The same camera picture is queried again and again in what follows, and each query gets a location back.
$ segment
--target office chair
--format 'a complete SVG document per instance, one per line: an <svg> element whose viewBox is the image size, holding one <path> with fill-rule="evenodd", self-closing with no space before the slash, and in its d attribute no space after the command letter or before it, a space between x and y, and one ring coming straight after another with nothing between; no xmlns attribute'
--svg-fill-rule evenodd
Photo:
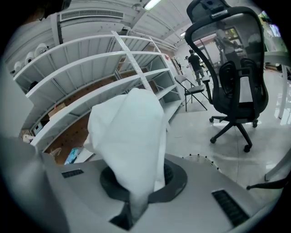
<svg viewBox="0 0 291 233"><path fill-rule="evenodd" d="M248 143L244 151L249 152L252 142L242 124L252 122L253 127L257 127L257 119L268 103L263 80L264 36L261 23L253 10L230 7L224 0L195 0L188 6L187 14L193 25L187 29L185 40L204 61L213 79L212 95L210 80L202 80L210 104L225 114L212 116L209 121L229 122L210 142L215 143L218 137L236 126ZM213 44L210 46L204 42L200 46L199 40L203 38L210 42L213 40ZM208 57L200 49L206 50ZM241 91L241 82L245 81L249 84L247 101L243 101L247 88Z"/></svg>
<svg viewBox="0 0 291 233"><path fill-rule="evenodd" d="M191 95L191 103L193 103L193 99L192 97L194 97L207 111L207 108L194 96L194 94L196 93L201 93L203 94L204 91L204 85L199 85L199 86L195 86L192 82L190 82L185 75L178 75L175 77L175 80L178 84L180 84L183 88L184 88L184 95L185 95L185 106L186 106L186 111L187 111L187 96ZM191 84L191 88L187 89L182 82L188 81Z"/></svg>

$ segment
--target blue package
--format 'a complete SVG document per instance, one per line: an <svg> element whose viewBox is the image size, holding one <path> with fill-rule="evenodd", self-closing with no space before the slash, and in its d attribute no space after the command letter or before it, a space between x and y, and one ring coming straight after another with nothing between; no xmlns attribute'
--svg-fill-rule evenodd
<svg viewBox="0 0 291 233"><path fill-rule="evenodd" d="M73 148L71 150L69 156L65 160L64 165L73 163L75 161L75 159L77 158L77 156L80 154L81 150L82 150L82 148L80 148L80 147Z"/></svg>

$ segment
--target white floor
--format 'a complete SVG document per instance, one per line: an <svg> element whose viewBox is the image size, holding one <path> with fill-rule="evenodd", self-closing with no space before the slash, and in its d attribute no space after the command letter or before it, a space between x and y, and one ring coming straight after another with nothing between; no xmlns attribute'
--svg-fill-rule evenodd
<svg viewBox="0 0 291 233"><path fill-rule="evenodd" d="M249 153L243 151L247 144L236 127L219 137L215 144L210 139L227 122L209 122L211 116L221 116L202 94L195 96L203 102L205 109L193 100L181 106L173 116L167 133L166 152L179 157L201 154L210 157L222 173L239 185L246 187L263 182L264 175L271 170L291 148L291 88L282 120L278 118L282 82L281 74L265 71L265 84L269 93L267 108L260 114L257 128L244 124L253 146ZM253 196L262 204L276 198L280 190L252 189Z"/></svg>

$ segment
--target black vent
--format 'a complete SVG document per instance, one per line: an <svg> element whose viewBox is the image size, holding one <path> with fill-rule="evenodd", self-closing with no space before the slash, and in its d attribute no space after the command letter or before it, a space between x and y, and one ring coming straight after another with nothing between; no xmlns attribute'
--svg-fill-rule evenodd
<svg viewBox="0 0 291 233"><path fill-rule="evenodd" d="M84 172L81 169L78 169L78 170L73 170L73 171L69 171L69 172L62 172L62 175L64 178L68 178L68 177L80 175L82 173L84 173Z"/></svg>
<svg viewBox="0 0 291 233"><path fill-rule="evenodd" d="M249 218L225 190L213 192L212 195L234 227L242 224Z"/></svg>

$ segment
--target fluorescent light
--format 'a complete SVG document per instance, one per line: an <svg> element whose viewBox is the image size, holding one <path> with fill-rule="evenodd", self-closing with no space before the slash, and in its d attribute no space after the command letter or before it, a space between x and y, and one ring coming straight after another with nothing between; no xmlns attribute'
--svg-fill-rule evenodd
<svg viewBox="0 0 291 233"><path fill-rule="evenodd" d="M150 0L146 5L145 5L145 9L146 10L151 10L151 9L153 9L153 7L155 6L155 5L157 5L158 3L160 2L160 0Z"/></svg>

